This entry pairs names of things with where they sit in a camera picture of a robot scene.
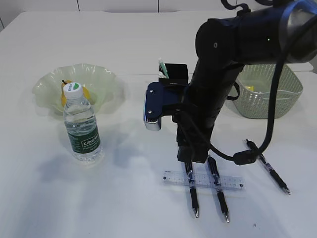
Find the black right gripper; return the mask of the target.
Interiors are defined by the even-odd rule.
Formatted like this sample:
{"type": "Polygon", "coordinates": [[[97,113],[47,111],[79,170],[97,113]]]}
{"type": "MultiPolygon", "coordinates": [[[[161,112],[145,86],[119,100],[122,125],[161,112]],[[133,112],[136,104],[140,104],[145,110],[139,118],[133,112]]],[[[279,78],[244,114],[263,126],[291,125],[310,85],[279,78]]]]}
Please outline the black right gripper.
{"type": "Polygon", "coordinates": [[[178,161],[206,162],[215,120],[243,67],[241,63],[218,67],[197,61],[182,100],[186,107],[173,117],[178,126],[178,161]]]}

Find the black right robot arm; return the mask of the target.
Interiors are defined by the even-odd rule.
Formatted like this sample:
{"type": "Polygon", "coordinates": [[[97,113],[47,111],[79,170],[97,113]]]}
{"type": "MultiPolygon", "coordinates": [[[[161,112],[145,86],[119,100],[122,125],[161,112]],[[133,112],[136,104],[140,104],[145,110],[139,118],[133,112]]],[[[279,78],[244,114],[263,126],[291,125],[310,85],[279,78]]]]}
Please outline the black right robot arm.
{"type": "Polygon", "coordinates": [[[237,165],[253,163],[270,144],[277,89],[286,63],[304,63],[317,54],[317,5],[310,0],[272,0],[266,7],[243,8],[236,17],[210,18],[196,34],[198,57],[182,103],[173,120],[177,123],[177,158],[180,162],[204,163],[208,152],[237,165]],[[232,156],[211,144],[215,120],[239,73],[246,65],[274,64],[267,128],[258,149],[232,156]]]}

